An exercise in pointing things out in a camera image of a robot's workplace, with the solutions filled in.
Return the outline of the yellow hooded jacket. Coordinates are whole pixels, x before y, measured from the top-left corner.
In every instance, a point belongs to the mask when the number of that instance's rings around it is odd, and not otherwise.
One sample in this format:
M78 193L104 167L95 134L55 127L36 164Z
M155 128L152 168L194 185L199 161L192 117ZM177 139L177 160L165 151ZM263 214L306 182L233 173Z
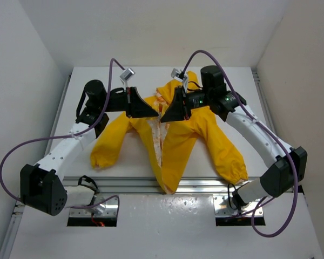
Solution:
M189 120L165 123L160 117L128 118L122 113L98 138L90 154L91 166L113 166L131 129L139 134L156 180L167 194L176 192L198 137L204 139L214 168L224 180L231 184L248 180L242 155L219 128L209 107L196 108Z

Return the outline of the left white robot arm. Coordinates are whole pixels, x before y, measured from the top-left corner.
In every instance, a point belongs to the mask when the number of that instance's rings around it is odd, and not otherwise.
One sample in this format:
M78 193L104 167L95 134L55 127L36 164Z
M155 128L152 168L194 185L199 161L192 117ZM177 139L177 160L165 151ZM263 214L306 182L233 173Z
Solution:
M87 176L75 187L64 187L67 168L75 158L97 139L109 117L102 113L123 112L128 118L156 117L158 113L140 95L136 87L116 88L107 92L100 80L85 84L76 109L76 121L70 137L64 138L53 150L34 165L25 165L20 172L21 202L26 206L58 215L64 208L91 206L98 193L97 185Z

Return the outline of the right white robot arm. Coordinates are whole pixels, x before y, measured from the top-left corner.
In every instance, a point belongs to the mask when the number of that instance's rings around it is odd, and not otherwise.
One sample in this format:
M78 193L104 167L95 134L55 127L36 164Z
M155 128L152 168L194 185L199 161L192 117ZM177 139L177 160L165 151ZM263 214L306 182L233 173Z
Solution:
M222 121L235 128L257 151L267 166L267 171L232 193L231 202L239 210L250 202L265 196L279 197L304 179L307 152L293 148L279 139L254 115L246 100L237 92L229 91L222 71L215 65L200 70L202 86L187 88L190 77L173 69L171 77L181 82L176 87L162 122L187 120L192 110L208 106Z

